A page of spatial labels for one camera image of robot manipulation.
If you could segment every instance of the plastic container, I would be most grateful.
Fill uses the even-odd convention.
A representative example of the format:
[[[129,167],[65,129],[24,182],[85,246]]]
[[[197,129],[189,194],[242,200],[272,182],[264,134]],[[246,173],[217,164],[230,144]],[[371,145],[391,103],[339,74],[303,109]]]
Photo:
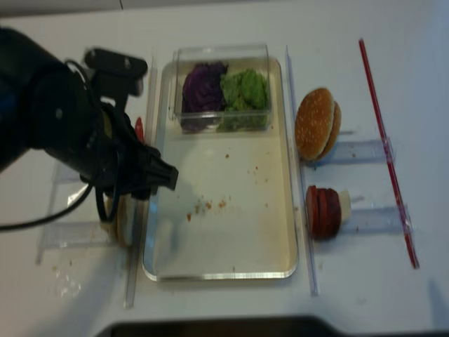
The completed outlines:
[[[270,124],[272,112],[269,86],[269,60],[267,45],[222,46],[181,48],[174,56],[175,104],[174,116],[180,122],[184,133],[261,131]],[[227,74],[238,74],[245,70],[255,70],[266,83],[267,105],[263,110],[244,111],[192,111],[183,100],[183,86],[187,76],[198,64],[222,62],[227,66]]]

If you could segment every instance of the black cable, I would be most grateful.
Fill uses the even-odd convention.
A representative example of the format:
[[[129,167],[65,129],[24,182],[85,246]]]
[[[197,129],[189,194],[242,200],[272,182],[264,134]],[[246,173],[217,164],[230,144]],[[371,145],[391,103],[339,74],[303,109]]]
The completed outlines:
[[[100,106],[99,102],[96,100],[95,95],[93,94],[91,83],[89,82],[89,78],[87,77],[84,69],[77,62],[75,62],[73,60],[66,61],[66,65],[73,65],[76,68],[76,70],[79,72],[79,74],[81,75],[81,78],[84,81],[84,85],[86,86],[86,91],[89,94],[91,103],[94,105],[94,108],[100,114],[100,118],[98,119],[98,121],[99,121],[98,131],[99,132],[97,132],[97,137],[98,137],[98,147],[97,147],[98,156],[97,156],[97,158],[100,158],[101,135],[102,135],[100,131],[104,129],[101,106]],[[95,163],[95,168],[93,170],[93,175],[91,176],[91,181],[89,181],[86,190],[72,205],[70,205],[66,209],[63,209],[62,211],[52,214],[51,216],[46,216],[46,217],[43,217],[40,219],[31,220],[26,223],[16,223],[16,224],[12,224],[12,225],[0,225],[0,233],[1,232],[10,232],[13,230],[27,230],[29,228],[33,228],[36,226],[43,225],[45,223],[52,222],[54,220],[57,220],[58,218],[61,218],[63,216],[66,216],[67,214],[71,213],[72,211],[77,209],[79,207],[79,205],[81,205],[83,203],[83,201],[86,200],[88,195],[91,193],[91,190],[93,188],[93,181],[95,181],[99,170],[100,170],[100,160],[98,159]]]

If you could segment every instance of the sesame seed bun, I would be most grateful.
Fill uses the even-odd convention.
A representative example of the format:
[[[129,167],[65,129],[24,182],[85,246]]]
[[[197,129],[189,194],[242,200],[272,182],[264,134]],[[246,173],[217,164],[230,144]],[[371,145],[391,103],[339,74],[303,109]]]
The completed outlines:
[[[334,99],[326,88],[308,93],[301,102],[295,121],[295,141],[301,157],[316,159],[329,141],[334,122]]]
[[[340,126],[342,125],[342,110],[340,110],[340,106],[335,101],[334,101],[334,106],[335,106],[334,122],[332,125],[332,131],[330,132],[328,143],[324,147],[324,150],[322,151],[322,153],[316,158],[317,160],[324,158],[324,156],[326,156],[327,153],[329,153],[329,151],[334,146],[335,141],[337,140],[338,133],[340,132]]]

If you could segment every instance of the tomato slice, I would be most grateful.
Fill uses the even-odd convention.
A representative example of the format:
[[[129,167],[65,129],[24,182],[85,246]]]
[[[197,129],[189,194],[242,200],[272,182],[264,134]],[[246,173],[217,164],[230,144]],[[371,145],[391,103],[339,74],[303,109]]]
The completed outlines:
[[[332,189],[326,190],[326,199],[328,201],[328,217],[329,217],[329,239],[336,237],[340,225],[342,224],[342,208],[340,206],[340,200],[338,199],[338,193]]]
[[[306,207],[307,207],[307,227],[309,234],[315,237],[318,228],[318,203],[316,186],[312,185],[307,188],[306,193]]]
[[[326,190],[318,189],[318,203],[319,203],[319,230],[317,239],[327,239],[328,237],[328,201],[326,200]]]

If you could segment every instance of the sliced tomato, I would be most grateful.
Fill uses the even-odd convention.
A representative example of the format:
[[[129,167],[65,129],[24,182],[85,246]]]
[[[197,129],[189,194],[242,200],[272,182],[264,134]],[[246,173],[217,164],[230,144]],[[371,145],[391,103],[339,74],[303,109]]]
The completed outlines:
[[[137,121],[135,121],[134,131],[138,140],[143,144],[145,143],[145,137],[143,135],[143,124],[142,119],[139,117]]]
[[[340,206],[340,200],[338,199],[338,193],[332,189],[326,190],[326,199],[328,201],[328,217],[329,217],[329,229],[328,238],[337,236],[342,223],[342,208]]]
[[[312,185],[307,188],[306,193],[306,207],[307,207],[307,227],[309,234],[314,237],[315,231],[318,228],[318,200],[316,186]]]
[[[319,203],[319,224],[317,230],[317,239],[326,239],[328,230],[328,202],[326,200],[326,190],[318,189],[318,203]]]

